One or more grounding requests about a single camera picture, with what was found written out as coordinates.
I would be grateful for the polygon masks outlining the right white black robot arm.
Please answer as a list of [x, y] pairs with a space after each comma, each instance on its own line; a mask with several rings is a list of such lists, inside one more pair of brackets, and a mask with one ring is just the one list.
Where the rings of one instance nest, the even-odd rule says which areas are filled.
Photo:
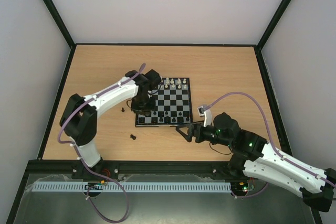
[[334, 199], [335, 170], [305, 164], [273, 147], [256, 133], [240, 128], [228, 114], [217, 115], [213, 123], [189, 123], [176, 127], [188, 142], [208, 141], [232, 150], [230, 174], [261, 179], [297, 195], [309, 207], [328, 212]]

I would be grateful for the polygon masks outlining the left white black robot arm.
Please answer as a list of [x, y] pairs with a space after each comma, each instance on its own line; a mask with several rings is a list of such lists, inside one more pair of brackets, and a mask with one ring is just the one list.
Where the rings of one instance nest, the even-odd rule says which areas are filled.
[[59, 143], [74, 147], [78, 157], [87, 167], [93, 168], [102, 161], [96, 144], [98, 118], [119, 103], [132, 100], [131, 111], [148, 115], [155, 109], [155, 99], [150, 91], [162, 81], [159, 73], [150, 70], [146, 74], [129, 71], [119, 81], [96, 93], [72, 95], [60, 119]]

